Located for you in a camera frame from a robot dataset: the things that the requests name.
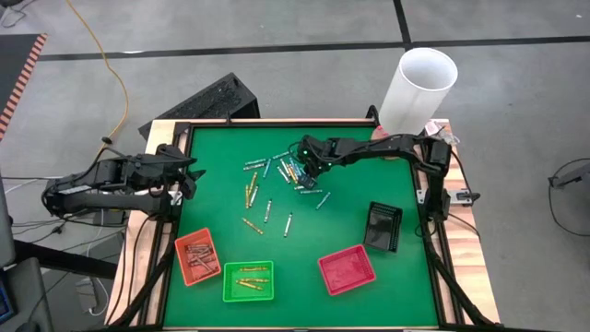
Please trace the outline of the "black power brick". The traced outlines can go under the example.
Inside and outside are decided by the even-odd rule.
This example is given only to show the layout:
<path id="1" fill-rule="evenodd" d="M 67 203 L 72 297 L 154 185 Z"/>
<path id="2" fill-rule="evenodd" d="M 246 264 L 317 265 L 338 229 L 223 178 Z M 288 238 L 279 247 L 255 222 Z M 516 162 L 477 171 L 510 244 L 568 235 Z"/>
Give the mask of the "black power brick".
<path id="1" fill-rule="evenodd" d="M 124 211 L 102 210 L 97 212 L 93 218 L 93 223 L 103 227 L 119 227 L 126 223 L 127 217 Z"/>

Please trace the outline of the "white lampshade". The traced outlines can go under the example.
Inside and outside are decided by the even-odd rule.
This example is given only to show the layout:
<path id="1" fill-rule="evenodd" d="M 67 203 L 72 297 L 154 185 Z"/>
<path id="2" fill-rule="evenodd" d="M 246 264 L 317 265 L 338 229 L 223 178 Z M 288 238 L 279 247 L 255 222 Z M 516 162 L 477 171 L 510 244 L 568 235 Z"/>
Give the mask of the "white lampshade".
<path id="1" fill-rule="evenodd" d="M 380 126 L 392 134 L 419 134 L 458 79 L 446 53 L 432 48 L 405 52 L 378 111 Z"/>

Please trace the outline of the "orange plastic basket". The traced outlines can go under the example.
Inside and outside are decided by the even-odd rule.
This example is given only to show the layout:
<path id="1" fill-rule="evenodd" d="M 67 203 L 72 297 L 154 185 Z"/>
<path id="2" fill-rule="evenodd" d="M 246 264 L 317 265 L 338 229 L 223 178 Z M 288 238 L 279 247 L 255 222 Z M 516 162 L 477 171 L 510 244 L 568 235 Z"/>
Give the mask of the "orange plastic basket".
<path id="1" fill-rule="evenodd" d="M 219 272 L 216 275 L 221 273 L 221 264 L 219 262 L 217 250 L 214 245 L 213 238 L 211 236 L 211 232 L 210 232 L 209 228 L 204 228 L 199 231 L 195 231 L 193 233 L 185 235 L 179 239 L 176 239 L 174 244 L 175 244 L 176 254 L 177 254 L 177 257 L 179 260 L 181 273 L 183 276 L 183 281 L 187 287 L 193 286 L 196 283 L 199 283 L 199 282 L 205 280 L 205 279 L 195 279 L 195 277 L 198 274 L 208 272 L 201 267 L 190 267 L 189 266 L 189 262 L 188 262 L 189 255 L 187 255 L 188 252 L 185 250 L 185 246 L 187 246 L 187 245 L 196 245 L 196 244 L 210 245 L 211 246 L 210 251 L 213 252 L 213 255 L 217 258 Z"/>

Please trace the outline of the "black plastic basket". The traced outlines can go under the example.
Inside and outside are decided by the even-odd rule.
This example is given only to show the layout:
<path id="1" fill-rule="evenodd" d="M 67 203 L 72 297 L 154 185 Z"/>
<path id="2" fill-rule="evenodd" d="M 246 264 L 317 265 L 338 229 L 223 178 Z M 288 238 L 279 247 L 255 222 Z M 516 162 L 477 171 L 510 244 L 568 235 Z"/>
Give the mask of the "black plastic basket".
<path id="1" fill-rule="evenodd" d="M 372 201 L 365 226 L 363 244 L 380 251 L 396 253 L 403 210 Z"/>

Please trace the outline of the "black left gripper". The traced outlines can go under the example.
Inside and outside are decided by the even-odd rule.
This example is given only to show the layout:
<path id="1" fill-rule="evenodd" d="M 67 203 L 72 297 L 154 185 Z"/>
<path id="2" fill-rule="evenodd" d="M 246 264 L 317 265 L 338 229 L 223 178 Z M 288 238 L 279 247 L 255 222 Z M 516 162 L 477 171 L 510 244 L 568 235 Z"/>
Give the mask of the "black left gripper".
<path id="1" fill-rule="evenodd" d="M 179 189 L 186 199 L 192 199 L 196 192 L 196 184 L 207 171 L 188 172 L 186 168 L 196 162 L 196 159 L 186 157 L 173 145 L 160 144 L 156 148 L 156 156 L 162 157 L 160 162 L 164 168 L 164 175 L 168 181 L 179 185 Z"/>

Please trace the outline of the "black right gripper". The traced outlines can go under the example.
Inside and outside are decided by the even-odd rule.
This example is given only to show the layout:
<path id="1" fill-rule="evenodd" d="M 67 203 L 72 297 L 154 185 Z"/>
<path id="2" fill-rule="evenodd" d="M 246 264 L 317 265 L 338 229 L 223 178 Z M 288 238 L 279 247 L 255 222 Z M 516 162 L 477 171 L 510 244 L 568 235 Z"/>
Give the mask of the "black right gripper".
<path id="1" fill-rule="evenodd" d="M 304 171 L 301 175 L 301 185 L 307 190 L 313 190 L 317 185 L 314 178 L 328 172 L 334 163 L 331 155 L 333 143 L 331 139 L 320 140 L 313 136 L 305 135 L 296 144 L 296 159 L 303 164 Z"/>

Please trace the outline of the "black orange striped mat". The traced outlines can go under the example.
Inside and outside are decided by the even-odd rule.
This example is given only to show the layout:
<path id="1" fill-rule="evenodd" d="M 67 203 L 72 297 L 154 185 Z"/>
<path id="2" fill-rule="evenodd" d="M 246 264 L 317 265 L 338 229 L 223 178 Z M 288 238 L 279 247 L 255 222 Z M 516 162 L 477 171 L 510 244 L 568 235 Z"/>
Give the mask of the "black orange striped mat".
<path id="1" fill-rule="evenodd" d="M 31 79 L 48 35 L 0 35 L 0 142 Z"/>

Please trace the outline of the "green table mat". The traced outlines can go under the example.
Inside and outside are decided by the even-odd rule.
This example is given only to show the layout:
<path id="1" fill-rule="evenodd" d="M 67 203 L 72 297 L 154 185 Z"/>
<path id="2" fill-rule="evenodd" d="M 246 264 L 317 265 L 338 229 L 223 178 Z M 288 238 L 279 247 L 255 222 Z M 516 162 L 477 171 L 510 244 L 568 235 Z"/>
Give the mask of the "green table mat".
<path id="1" fill-rule="evenodd" d="M 419 223 L 415 186 L 404 160 L 369 159 L 335 167 L 319 177 L 320 194 L 301 195 L 287 184 L 274 161 L 264 170 L 244 171 L 244 163 L 273 156 L 305 135 L 304 129 L 268 131 L 199 129 L 191 154 L 206 170 L 195 197 L 183 204 L 179 234 L 209 228 L 222 264 L 273 261 L 271 301 L 223 302 L 222 276 L 187 287 L 172 271 L 166 327 L 367 327 L 433 326 L 437 322 L 427 259 L 415 230 Z M 245 186 L 254 172 L 259 185 L 254 205 L 245 208 Z M 315 210 L 327 192 L 331 196 Z M 266 205 L 273 200 L 268 223 Z M 401 208 L 396 253 L 368 250 L 374 282 L 331 296 L 318 259 L 363 242 L 372 201 Z M 293 219 L 283 237 L 290 212 Z M 263 235 L 242 218 L 264 231 Z"/>

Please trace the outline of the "green plastic basket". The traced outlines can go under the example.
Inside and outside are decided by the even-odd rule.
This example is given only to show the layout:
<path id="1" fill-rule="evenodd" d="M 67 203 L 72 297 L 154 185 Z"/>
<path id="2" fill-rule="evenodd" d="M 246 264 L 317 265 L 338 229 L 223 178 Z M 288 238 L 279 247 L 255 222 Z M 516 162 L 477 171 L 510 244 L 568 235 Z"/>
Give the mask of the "green plastic basket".
<path id="1" fill-rule="evenodd" d="M 267 271 L 241 272 L 240 267 L 268 267 Z M 264 278 L 270 279 L 268 283 L 254 283 L 262 286 L 264 290 L 253 290 L 236 284 L 238 279 Z M 222 301 L 223 302 L 261 302 L 274 299 L 274 262 L 252 261 L 231 262 L 224 265 Z"/>

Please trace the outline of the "red plastic basket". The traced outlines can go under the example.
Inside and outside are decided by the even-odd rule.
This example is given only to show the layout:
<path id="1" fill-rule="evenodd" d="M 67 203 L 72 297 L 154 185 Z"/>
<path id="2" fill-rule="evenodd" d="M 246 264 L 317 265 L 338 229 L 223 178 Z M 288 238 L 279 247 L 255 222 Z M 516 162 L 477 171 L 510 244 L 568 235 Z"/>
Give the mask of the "red plastic basket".
<path id="1" fill-rule="evenodd" d="M 356 244 L 318 259 L 327 292 L 337 296 L 374 282 L 376 274 L 362 244 Z"/>

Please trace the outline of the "black floor beam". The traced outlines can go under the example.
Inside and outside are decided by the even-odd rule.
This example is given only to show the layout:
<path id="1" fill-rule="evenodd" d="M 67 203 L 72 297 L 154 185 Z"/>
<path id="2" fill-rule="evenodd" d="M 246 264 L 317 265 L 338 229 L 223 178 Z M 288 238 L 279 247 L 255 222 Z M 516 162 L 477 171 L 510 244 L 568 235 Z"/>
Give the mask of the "black floor beam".
<path id="1" fill-rule="evenodd" d="M 15 240 L 15 254 L 9 265 L 17 264 L 29 258 L 36 258 L 41 267 L 71 272 L 100 279 L 114 279 L 117 265 L 104 260 L 70 254 L 64 251 L 44 247 L 35 243 Z"/>

